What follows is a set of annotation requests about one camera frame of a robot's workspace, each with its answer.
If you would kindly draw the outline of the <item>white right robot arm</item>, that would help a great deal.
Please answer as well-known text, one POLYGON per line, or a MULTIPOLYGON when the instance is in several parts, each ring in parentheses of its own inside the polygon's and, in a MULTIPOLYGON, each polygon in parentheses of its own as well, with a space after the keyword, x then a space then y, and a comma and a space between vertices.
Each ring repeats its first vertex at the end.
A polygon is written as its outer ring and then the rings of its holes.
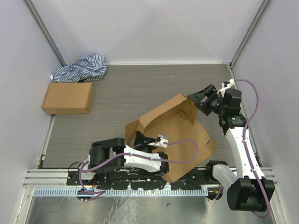
POLYGON ((206 180, 220 183, 227 192, 231 210, 265 212, 268 210, 275 185, 262 172, 253 152, 248 123, 241 114, 242 92, 226 86, 220 91, 214 85, 188 95, 205 115, 214 112, 228 140, 235 160, 236 172, 223 161, 209 161, 206 180))

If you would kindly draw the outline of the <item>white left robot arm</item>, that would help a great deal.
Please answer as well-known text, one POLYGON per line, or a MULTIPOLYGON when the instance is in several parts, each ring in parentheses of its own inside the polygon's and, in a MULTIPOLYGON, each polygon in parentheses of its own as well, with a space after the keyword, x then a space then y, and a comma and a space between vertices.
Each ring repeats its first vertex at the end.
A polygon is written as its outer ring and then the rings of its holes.
POLYGON ((151 175, 163 176, 169 172, 168 155, 153 150, 167 147, 166 137, 147 137, 136 132, 133 146, 125 144, 123 138, 114 138, 92 143, 89 155, 80 166, 77 179, 83 185, 93 182, 96 174, 106 174, 120 168, 137 168, 151 175))

